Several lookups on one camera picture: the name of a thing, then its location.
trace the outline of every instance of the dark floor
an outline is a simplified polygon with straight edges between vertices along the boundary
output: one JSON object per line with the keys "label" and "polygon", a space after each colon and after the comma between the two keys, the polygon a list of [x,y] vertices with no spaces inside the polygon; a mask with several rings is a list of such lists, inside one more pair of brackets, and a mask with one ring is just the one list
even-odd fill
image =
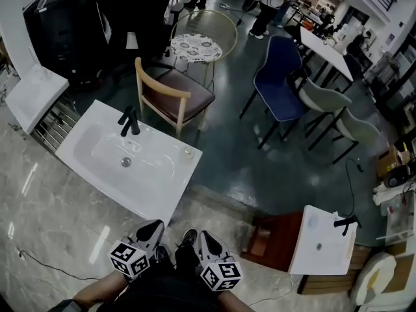
{"label": "dark floor", "polygon": [[[242,0],[208,0],[207,4],[208,9],[224,12],[237,22],[241,13],[221,9],[219,2],[239,9]],[[182,131],[183,142],[195,145],[203,151],[192,182],[274,215],[301,211],[307,204],[325,211],[349,213],[352,210],[352,196],[345,159],[336,165],[331,163],[350,146],[350,142],[342,139],[333,143],[333,132],[328,133],[313,151],[307,150],[312,140],[330,122],[329,118],[306,139],[304,125],[314,118],[313,113],[308,113],[289,135],[288,141],[282,142],[276,132],[262,150],[257,150],[257,145],[274,120],[270,114],[264,113],[265,105],[259,96],[244,118],[239,120],[239,113],[253,92],[252,78],[267,46],[267,38],[256,40],[247,36],[255,20],[254,15],[256,11],[253,11],[253,15],[244,16],[244,23],[238,26],[239,39],[234,51],[216,63],[216,99],[207,113],[208,130],[196,138],[198,122],[195,122]],[[271,34],[287,35],[275,27],[270,26],[269,30]],[[173,55],[164,58],[164,61],[173,64]],[[318,57],[309,63],[313,73],[317,72],[322,63]],[[178,62],[178,69],[184,70],[185,67],[185,63]],[[203,71],[202,66],[191,64],[188,75],[202,82]],[[99,90],[74,92],[73,98],[81,114],[94,99],[120,111],[128,105],[134,105],[138,109],[136,85],[135,75],[124,77],[119,86],[114,85],[109,77]],[[336,86],[346,86],[342,77],[337,80]],[[346,94],[354,103],[350,108],[353,114],[374,123],[383,131],[384,136],[391,134],[389,126],[376,112],[371,97],[366,96],[366,90],[362,86],[355,86]],[[146,111],[146,123],[174,135],[174,129],[150,109]],[[357,233],[357,243],[365,245],[375,246],[381,243],[375,241],[375,238],[385,234],[386,221],[372,202],[372,189],[376,186],[374,155],[383,150],[387,139],[383,138],[372,149],[358,146],[349,155],[355,160],[359,159],[365,170],[361,173],[348,162],[356,198],[355,210],[363,224],[363,228]]]}

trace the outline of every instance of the lace tablecloth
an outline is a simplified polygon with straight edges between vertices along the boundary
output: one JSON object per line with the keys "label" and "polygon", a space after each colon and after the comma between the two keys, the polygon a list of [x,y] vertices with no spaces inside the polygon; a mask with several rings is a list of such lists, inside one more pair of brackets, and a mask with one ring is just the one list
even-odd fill
{"label": "lace tablecloth", "polygon": [[221,47],[202,34],[179,34],[172,39],[170,47],[187,62],[211,62],[222,56]]}

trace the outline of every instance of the cardboard box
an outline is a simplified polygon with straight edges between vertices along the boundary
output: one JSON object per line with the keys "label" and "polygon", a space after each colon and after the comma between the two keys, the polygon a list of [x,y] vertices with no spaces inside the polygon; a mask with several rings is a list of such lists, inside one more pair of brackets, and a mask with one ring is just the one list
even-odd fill
{"label": "cardboard box", "polygon": [[385,152],[378,156],[377,176],[383,179],[388,171],[397,166],[407,164],[410,161],[408,150],[399,152],[396,147],[390,146]]}

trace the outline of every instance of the brown seat cushion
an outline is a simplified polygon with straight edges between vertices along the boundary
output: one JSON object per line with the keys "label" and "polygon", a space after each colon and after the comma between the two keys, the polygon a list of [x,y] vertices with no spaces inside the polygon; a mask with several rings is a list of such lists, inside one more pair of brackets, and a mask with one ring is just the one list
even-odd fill
{"label": "brown seat cushion", "polygon": [[[183,122],[195,117],[215,99],[215,95],[205,89],[189,76],[172,69],[156,79],[158,82],[173,89],[190,92],[187,99]],[[180,98],[160,94],[143,83],[143,96],[160,111],[165,113],[169,119],[177,122],[179,113]]]}

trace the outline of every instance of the blue chair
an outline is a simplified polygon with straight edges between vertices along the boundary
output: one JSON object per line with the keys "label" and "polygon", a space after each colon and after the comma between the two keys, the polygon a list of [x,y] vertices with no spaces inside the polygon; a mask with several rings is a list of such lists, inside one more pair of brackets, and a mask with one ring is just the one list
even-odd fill
{"label": "blue chair", "polygon": [[240,114],[241,119],[258,93],[267,105],[267,110],[270,110],[276,119],[257,147],[258,149],[263,147],[281,122],[293,120],[285,135],[282,136],[285,138],[300,117],[304,115],[305,107],[287,82],[289,74],[301,67],[302,59],[293,40],[281,36],[271,36],[268,41],[265,63],[254,75],[255,90]]}

